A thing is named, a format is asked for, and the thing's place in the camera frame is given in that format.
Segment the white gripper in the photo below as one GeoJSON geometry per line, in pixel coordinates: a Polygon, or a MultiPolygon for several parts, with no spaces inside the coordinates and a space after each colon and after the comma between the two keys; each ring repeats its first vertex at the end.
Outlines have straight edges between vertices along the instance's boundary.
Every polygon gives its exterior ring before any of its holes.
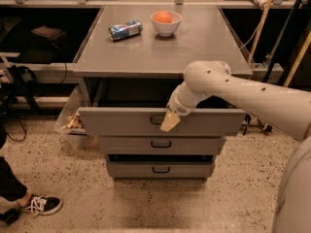
{"type": "Polygon", "coordinates": [[[169,98],[168,108],[170,111],[166,112],[160,129],[169,132],[180,122],[180,116],[189,115],[200,102],[209,97],[209,94],[195,92],[185,82],[182,82],[174,89],[169,98]]]}

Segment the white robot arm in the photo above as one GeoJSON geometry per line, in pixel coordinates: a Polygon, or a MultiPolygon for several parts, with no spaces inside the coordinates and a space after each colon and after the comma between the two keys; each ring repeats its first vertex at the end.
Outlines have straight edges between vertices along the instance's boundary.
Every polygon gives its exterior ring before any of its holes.
{"type": "Polygon", "coordinates": [[[311,233],[311,93],[235,78],[222,61],[194,61],[170,96],[161,129],[170,131],[211,96],[299,141],[283,172],[271,233],[311,233]]]}

